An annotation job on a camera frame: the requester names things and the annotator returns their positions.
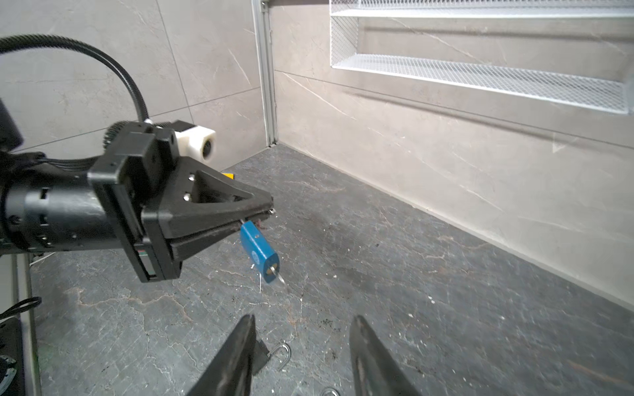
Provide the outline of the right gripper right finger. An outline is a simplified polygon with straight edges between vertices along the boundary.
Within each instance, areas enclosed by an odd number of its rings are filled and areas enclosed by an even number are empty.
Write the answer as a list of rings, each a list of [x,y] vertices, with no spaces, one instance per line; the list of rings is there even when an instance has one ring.
[[[349,346],[356,395],[420,395],[361,315],[353,318]]]

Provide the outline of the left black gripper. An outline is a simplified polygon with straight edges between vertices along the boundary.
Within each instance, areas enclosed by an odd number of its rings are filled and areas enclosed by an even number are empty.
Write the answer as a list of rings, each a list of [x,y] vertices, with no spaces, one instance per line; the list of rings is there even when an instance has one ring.
[[[120,121],[88,183],[142,282],[173,280],[183,261],[268,216],[273,197],[188,157],[167,125]]]

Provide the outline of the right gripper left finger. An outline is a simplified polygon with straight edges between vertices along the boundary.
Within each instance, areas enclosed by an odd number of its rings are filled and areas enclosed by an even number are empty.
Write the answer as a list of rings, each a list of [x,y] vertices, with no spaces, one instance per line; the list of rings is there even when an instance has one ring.
[[[244,315],[188,395],[250,395],[256,321]]]

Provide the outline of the blue padlock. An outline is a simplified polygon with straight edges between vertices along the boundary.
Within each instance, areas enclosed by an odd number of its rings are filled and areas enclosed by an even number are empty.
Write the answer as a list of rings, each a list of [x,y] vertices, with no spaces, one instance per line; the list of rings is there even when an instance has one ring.
[[[280,281],[282,285],[287,285],[281,276],[279,255],[254,222],[242,222],[239,238],[244,251],[252,262],[252,267],[259,274],[260,283],[270,284],[274,281]]]

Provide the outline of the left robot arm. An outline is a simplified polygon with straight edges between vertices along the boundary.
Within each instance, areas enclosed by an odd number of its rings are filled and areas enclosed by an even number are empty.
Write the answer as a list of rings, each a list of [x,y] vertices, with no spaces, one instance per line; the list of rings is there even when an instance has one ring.
[[[197,132],[123,121],[102,155],[62,161],[18,153],[21,134],[2,110],[2,253],[121,248],[141,281],[178,278],[185,260],[273,208],[270,193],[181,155]]]

